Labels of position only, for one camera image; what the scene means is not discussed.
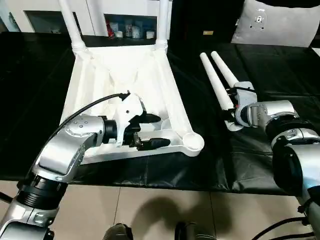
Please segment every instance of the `tiled floor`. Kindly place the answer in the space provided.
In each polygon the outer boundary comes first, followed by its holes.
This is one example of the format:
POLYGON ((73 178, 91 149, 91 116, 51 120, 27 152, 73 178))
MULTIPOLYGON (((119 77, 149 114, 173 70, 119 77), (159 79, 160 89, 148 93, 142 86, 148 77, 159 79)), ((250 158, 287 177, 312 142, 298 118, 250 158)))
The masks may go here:
MULTIPOLYGON (((16 183, 0 181, 14 196, 16 183)), ((0 202, 0 218, 7 204, 0 202)), ((250 240, 285 218, 300 216, 294 197, 164 189, 71 185, 52 229, 56 240, 101 240, 115 223, 132 227, 135 240, 173 240, 178 221, 195 221, 219 240, 250 240)), ((262 237, 310 232, 289 223, 262 237)))

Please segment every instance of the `robotic arm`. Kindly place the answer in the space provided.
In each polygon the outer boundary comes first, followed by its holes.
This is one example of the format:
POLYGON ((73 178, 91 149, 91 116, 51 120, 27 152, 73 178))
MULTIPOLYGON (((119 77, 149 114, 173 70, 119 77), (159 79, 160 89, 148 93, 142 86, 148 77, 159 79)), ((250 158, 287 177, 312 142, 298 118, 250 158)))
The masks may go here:
POLYGON ((81 114, 63 125, 43 147, 26 179, 18 183, 19 192, 0 222, 0 240, 52 240, 54 232, 48 227, 85 151, 102 143, 129 145, 138 151, 167 146, 168 139, 141 141, 137 135, 139 123, 159 120, 146 113, 137 95, 128 93, 112 120, 81 114))
POLYGON ((217 95, 227 127, 261 128, 273 151, 272 167, 275 183, 288 194, 296 196, 320 240, 320 136, 314 126, 299 117, 288 100, 258 102, 251 82, 239 82, 217 52, 213 60, 228 82, 225 90, 205 53, 200 55, 217 95), (226 103, 231 108, 225 109, 226 103))

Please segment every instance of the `black table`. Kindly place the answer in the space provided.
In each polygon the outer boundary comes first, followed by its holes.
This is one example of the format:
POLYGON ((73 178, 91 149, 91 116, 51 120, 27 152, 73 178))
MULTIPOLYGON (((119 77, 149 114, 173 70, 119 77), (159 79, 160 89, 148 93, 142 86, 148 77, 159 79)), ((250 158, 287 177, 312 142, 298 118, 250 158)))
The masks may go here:
MULTIPOLYGON (((83 40, 88 47, 154 43, 96 36, 83 40)), ((17 181, 59 124, 75 57, 67 35, 7 32, 0 34, 0 45, 0 179, 17 181)), ((202 152, 82 165, 74 183, 284 194, 273 180, 264 133, 227 131, 199 58, 213 50, 240 81, 253 83, 260 101, 290 100, 301 117, 320 128, 320 57, 311 48, 170 41, 167 56, 192 128, 204 138, 202 152)))

